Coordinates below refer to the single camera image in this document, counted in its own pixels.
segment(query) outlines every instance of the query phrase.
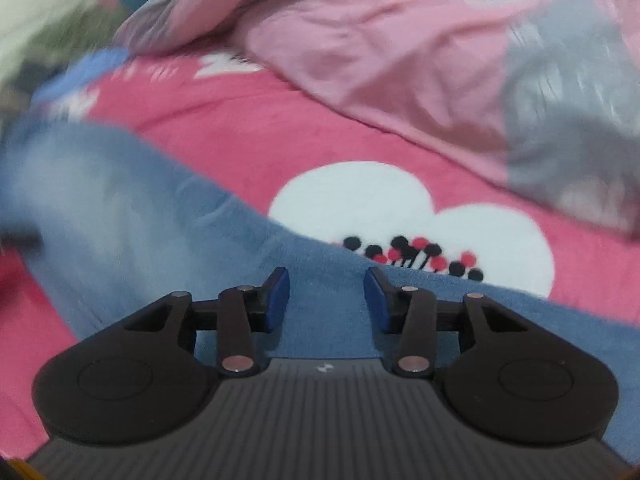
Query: blue blanket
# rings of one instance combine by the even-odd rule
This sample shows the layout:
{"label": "blue blanket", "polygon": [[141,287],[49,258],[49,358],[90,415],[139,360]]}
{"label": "blue blanket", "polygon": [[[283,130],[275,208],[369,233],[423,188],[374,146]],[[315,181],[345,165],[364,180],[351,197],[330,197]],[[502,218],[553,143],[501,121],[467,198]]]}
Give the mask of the blue blanket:
{"label": "blue blanket", "polygon": [[[370,323],[362,291],[369,260],[288,232],[122,130],[35,118],[15,126],[0,146],[0,228],[16,222],[40,229],[44,247],[26,262],[81,338],[172,290],[215,298],[284,266],[291,297],[282,330],[259,338],[268,354],[370,357],[393,343]],[[621,392],[606,441],[640,461],[639,330],[481,283],[385,272],[443,300],[482,292],[601,359]],[[449,336],[439,341],[441,363],[457,353]],[[200,359],[214,358],[213,337],[200,334]]]}

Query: light pink blanket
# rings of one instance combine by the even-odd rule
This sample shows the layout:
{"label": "light pink blanket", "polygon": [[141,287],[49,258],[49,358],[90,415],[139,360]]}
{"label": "light pink blanket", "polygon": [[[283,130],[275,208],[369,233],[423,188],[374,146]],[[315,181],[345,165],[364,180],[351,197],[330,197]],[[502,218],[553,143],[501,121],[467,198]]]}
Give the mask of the light pink blanket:
{"label": "light pink blanket", "polygon": [[640,225],[640,0],[271,0],[237,42],[329,107],[583,221]]}

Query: red dot pattern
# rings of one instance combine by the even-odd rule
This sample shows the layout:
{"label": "red dot pattern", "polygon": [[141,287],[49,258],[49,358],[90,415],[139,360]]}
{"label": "red dot pattern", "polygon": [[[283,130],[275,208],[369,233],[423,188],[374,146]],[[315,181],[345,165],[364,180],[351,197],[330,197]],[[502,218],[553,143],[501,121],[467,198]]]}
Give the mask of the red dot pattern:
{"label": "red dot pattern", "polygon": [[460,262],[465,267],[475,267],[476,263],[478,262],[478,258],[476,258],[476,255],[473,254],[471,251],[465,251],[460,256]]}
{"label": "red dot pattern", "polygon": [[434,256],[431,260],[429,260],[429,265],[431,269],[436,272],[441,272],[447,268],[448,262],[444,256]]}
{"label": "red dot pattern", "polygon": [[427,238],[423,237],[423,236],[418,236],[416,238],[414,238],[414,240],[411,242],[411,245],[418,249],[419,251],[423,250],[427,245],[429,245],[429,241],[427,240]]}
{"label": "red dot pattern", "polygon": [[389,249],[386,255],[392,262],[402,260],[402,253],[398,249]]}

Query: white heart pattern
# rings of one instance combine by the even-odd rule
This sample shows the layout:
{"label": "white heart pattern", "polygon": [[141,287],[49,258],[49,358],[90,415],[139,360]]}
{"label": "white heart pattern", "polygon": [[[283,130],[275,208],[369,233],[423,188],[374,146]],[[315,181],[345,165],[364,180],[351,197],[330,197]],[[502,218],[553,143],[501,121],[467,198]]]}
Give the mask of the white heart pattern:
{"label": "white heart pattern", "polygon": [[203,67],[196,72],[194,79],[225,73],[252,73],[262,70],[260,65],[245,59],[238,51],[230,49],[217,50],[202,56],[200,63]]}
{"label": "white heart pattern", "polygon": [[[543,297],[554,281],[551,249],[529,216],[488,203],[435,212],[422,182],[388,164],[339,162],[307,171],[280,190],[269,217],[298,234],[351,245],[380,262],[398,258],[392,240],[396,245],[401,236],[423,249],[411,254],[418,252],[413,261],[404,261],[414,269],[423,266]],[[425,243],[435,247],[431,258]]]}
{"label": "white heart pattern", "polygon": [[80,88],[53,102],[48,108],[47,115],[51,119],[79,123],[98,102],[98,97],[100,97],[100,90],[97,88]]}

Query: gray fabric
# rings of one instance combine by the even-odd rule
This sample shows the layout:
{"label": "gray fabric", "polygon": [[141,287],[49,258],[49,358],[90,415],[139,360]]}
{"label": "gray fabric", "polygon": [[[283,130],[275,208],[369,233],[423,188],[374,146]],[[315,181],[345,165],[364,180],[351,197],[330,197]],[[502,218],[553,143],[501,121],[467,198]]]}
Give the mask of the gray fabric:
{"label": "gray fabric", "polygon": [[169,34],[176,0],[149,0],[116,31],[113,43],[138,54],[173,50],[180,44]]}
{"label": "gray fabric", "polygon": [[511,27],[504,88],[510,189],[634,233],[640,71],[594,0],[553,0]]}

